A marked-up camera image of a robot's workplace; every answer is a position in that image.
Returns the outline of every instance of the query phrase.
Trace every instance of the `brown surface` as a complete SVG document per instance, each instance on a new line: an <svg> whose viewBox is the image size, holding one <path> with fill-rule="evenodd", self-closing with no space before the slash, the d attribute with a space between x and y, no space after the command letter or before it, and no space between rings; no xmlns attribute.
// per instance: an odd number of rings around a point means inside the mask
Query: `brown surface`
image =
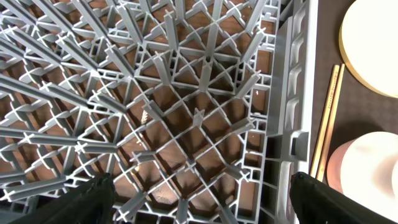
<svg viewBox="0 0 398 224"><path fill-rule="evenodd" d="M338 32L345 12L352 2L354 1L319 1L310 158L312 158L317 140L331 69L334 64L342 63L338 48ZM398 134L397 114L397 99L382 96L367 89L346 70L341 87L329 157L338 146L366 133L383 130Z"/></svg>

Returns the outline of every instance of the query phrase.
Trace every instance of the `black object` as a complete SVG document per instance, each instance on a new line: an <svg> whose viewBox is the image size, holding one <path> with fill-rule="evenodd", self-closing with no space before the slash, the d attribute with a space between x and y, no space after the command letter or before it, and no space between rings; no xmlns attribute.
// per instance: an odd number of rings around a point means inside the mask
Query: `black object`
<svg viewBox="0 0 398 224"><path fill-rule="evenodd" d="M393 224L306 173L290 180L290 201L300 224Z"/></svg>
<svg viewBox="0 0 398 224"><path fill-rule="evenodd" d="M393 224L329 186L298 172L292 176L290 200L300 224ZM115 188L109 174L72 189L11 224L105 224L110 222Z"/></svg>
<svg viewBox="0 0 398 224"><path fill-rule="evenodd" d="M115 188L109 174L97 176L34 213L11 224L105 224L109 223Z"/></svg>

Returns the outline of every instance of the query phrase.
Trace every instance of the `chopsticks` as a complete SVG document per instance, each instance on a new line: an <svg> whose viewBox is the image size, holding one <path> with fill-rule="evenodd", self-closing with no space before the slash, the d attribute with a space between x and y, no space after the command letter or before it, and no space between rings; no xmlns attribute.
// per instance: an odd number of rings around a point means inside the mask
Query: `chopsticks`
<svg viewBox="0 0 398 224"><path fill-rule="evenodd" d="M341 82L343 81L345 64L333 67L328 96L323 110L321 126L318 132L317 144L313 155L310 175L319 181L323 181L328 159L331 134L335 125L338 99L340 97Z"/></svg>

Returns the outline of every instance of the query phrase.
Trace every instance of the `dish rack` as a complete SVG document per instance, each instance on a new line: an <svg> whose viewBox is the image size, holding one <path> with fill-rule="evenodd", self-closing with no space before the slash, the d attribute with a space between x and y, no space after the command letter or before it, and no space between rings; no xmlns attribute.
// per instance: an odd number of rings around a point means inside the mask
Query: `dish rack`
<svg viewBox="0 0 398 224"><path fill-rule="evenodd" d="M2 216L109 172L115 223L298 223L318 1L188 3L2 1Z"/></svg>

